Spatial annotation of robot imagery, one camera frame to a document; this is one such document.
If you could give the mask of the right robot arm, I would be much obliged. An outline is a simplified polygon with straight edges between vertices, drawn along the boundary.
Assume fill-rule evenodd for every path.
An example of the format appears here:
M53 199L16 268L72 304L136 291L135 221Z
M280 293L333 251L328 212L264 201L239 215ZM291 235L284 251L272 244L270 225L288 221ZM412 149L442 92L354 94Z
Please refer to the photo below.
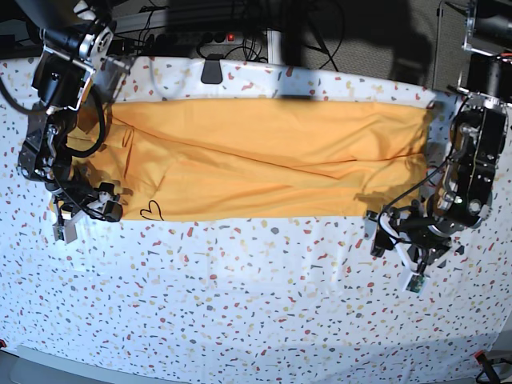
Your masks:
M85 214L92 219L118 222L122 216L114 185L93 187L73 166L74 158L87 158L106 138L101 97L93 78L107 58L116 23L116 1L5 1L1 13L16 10L39 30L42 55L32 87L38 102L20 105L6 86L1 94L17 112L28 116L25 141L18 156L18 172L27 180L42 182L54 196L57 211L72 218ZM88 150L68 147L67 135L78 121L81 104L92 98L98 114L99 134Z

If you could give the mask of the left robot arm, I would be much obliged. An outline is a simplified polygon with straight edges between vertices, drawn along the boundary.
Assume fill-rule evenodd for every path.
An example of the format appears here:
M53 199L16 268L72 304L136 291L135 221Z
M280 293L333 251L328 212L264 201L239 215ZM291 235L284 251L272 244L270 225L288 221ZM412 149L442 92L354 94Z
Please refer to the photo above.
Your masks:
M82 116L68 170L56 172L54 236L77 237L83 217L187 221L365 215L379 258L395 251L404 290L420 294L479 226L507 135L511 4L472 1L464 96L442 162L422 158L430 112L376 102L206 99L116 105Z

